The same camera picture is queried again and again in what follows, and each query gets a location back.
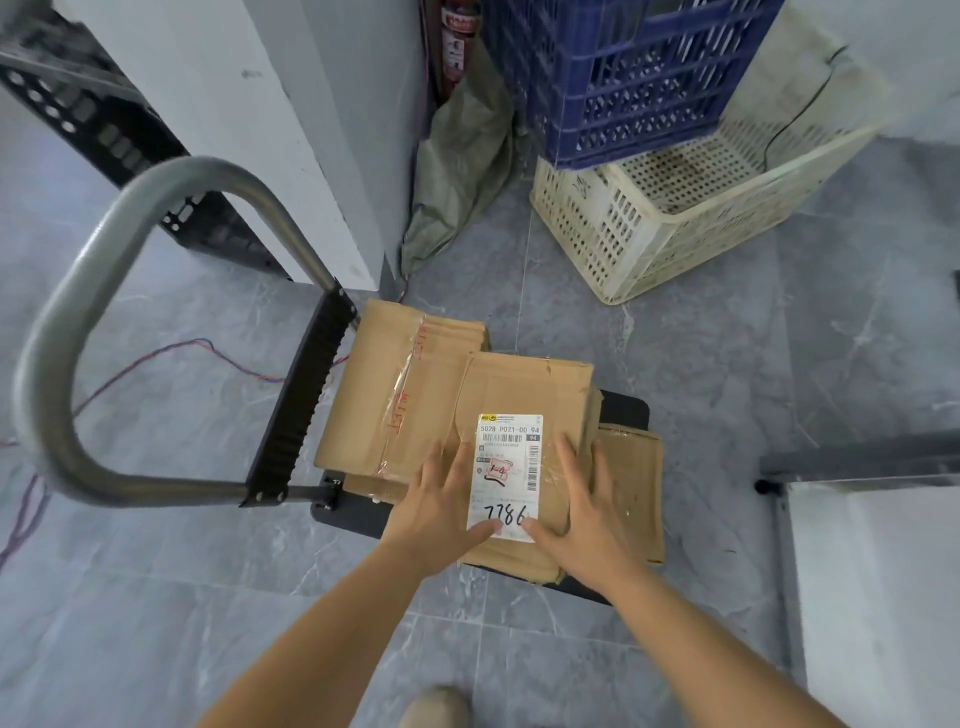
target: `fire extinguisher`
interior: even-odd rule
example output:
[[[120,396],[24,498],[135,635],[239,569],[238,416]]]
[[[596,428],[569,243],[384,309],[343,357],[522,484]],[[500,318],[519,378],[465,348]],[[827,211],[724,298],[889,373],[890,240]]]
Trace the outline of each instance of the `fire extinguisher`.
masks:
[[[444,98],[467,73],[473,44],[480,33],[479,0],[444,0],[440,8],[443,37]]]

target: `beige shoe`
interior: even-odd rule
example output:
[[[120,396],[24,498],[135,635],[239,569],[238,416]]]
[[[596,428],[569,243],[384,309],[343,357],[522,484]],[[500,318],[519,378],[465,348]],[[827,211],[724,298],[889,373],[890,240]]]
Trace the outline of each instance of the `beige shoe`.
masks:
[[[455,688],[431,688],[407,706],[399,728],[469,728],[470,705]]]

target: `blue plastic crate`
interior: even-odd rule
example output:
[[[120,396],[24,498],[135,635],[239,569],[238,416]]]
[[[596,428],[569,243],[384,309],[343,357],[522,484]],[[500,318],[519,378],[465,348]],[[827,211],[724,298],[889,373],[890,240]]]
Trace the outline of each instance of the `blue plastic crate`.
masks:
[[[484,13],[541,155],[582,169],[712,133],[782,4],[487,0]]]

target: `forearm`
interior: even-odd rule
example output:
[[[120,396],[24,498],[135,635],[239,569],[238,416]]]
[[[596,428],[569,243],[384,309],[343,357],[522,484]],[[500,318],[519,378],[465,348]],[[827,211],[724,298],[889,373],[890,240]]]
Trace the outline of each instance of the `forearm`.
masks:
[[[274,642],[199,726],[348,726],[419,585],[404,554],[378,546]]]
[[[638,567],[610,599],[696,725],[843,725],[647,569]]]

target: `cardboard box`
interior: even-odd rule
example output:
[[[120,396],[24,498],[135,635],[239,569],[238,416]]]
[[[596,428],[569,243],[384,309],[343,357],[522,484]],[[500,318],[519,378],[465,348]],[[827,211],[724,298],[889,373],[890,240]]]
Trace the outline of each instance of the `cardboard box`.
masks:
[[[543,462],[540,469],[540,514],[538,520],[557,533],[569,528],[570,493],[554,446],[557,432],[564,432],[577,449],[584,473],[592,469],[589,444],[597,434],[603,395],[589,386],[592,367],[558,359],[532,359],[504,354],[480,354],[465,377],[471,395],[457,402],[455,425],[462,433],[475,435],[481,413],[542,414]],[[473,422],[473,431],[468,423]],[[536,544],[490,539],[461,560],[465,564],[496,569],[528,581],[560,581],[564,572]]]
[[[451,431],[470,356],[489,348],[481,323],[368,302],[316,466],[409,482]]]
[[[663,521],[660,475],[663,442],[659,435],[621,425],[600,425],[597,433],[616,482],[637,559],[662,564]]]
[[[384,480],[372,475],[348,474],[344,478],[344,490],[357,496],[397,505],[407,495],[407,484],[398,483],[395,480]]]

